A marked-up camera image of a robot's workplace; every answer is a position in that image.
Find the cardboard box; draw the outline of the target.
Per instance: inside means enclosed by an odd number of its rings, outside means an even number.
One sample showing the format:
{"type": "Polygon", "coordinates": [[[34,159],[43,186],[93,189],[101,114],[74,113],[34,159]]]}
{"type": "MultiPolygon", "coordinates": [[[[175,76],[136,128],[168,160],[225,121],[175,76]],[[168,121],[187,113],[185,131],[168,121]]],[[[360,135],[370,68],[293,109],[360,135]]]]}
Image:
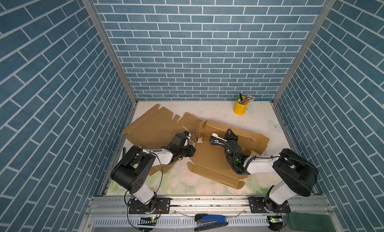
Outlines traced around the cardboard box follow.
{"type": "Polygon", "coordinates": [[[202,142],[194,146],[196,152],[194,156],[191,157],[191,162],[188,163],[188,169],[199,176],[234,189],[241,189],[245,185],[242,180],[248,176],[236,174],[226,159],[225,149],[220,146],[210,145],[209,142],[212,134],[217,134],[220,138],[224,138],[228,129],[232,130],[232,132],[238,136],[238,145],[241,147],[241,152],[246,156],[250,155],[251,152],[261,155],[266,150],[270,141],[269,138],[262,134],[238,129],[214,121],[202,121],[199,123],[197,130],[198,138],[201,139],[202,142]]]}

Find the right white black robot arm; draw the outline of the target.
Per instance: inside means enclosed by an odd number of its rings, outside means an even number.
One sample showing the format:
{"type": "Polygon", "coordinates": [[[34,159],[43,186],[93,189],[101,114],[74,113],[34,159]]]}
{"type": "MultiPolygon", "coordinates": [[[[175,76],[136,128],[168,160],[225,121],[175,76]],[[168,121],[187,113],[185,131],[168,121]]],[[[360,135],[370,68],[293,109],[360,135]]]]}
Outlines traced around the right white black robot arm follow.
{"type": "Polygon", "coordinates": [[[279,154],[272,156],[248,156],[243,153],[238,139],[238,136],[228,129],[224,138],[212,135],[210,145],[224,148],[227,162],[238,175],[269,173],[281,178],[277,185],[271,186],[263,199],[268,211],[276,210],[296,195],[311,195],[319,175],[313,164],[290,149],[283,149],[279,154]]]}

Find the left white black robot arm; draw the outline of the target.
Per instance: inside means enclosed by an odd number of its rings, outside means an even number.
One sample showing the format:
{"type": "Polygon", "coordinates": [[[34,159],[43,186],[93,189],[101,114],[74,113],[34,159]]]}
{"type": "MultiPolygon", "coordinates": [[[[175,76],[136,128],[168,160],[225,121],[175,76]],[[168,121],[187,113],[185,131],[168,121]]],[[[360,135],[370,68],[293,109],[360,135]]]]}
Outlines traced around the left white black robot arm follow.
{"type": "Polygon", "coordinates": [[[146,185],[146,179],[153,167],[166,165],[192,157],[196,152],[190,145],[189,132],[177,133],[168,146],[158,150],[147,150],[132,146],[112,169],[111,179],[125,188],[142,205],[148,206],[156,199],[157,193],[146,185]]]}

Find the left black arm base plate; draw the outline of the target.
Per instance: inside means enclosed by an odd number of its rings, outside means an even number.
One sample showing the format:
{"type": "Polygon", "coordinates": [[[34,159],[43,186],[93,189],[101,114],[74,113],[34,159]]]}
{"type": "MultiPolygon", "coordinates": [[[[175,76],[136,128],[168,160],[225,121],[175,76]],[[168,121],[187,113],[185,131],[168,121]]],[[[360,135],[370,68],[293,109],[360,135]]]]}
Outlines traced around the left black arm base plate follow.
{"type": "Polygon", "coordinates": [[[147,204],[143,204],[138,199],[129,200],[129,214],[169,214],[170,198],[153,198],[147,204]]]}

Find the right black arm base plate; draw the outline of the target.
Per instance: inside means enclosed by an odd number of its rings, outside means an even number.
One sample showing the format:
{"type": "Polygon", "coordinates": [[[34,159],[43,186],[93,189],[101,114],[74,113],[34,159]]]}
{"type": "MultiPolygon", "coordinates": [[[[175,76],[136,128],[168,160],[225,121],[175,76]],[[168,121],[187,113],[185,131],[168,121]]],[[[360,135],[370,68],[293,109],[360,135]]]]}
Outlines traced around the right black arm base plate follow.
{"type": "Polygon", "coordinates": [[[248,198],[252,214],[262,213],[290,213],[291,209],[288,201],[283,202],[281,205],[275,203],[268,196],[265,197],[249,197],[248,198]]]}

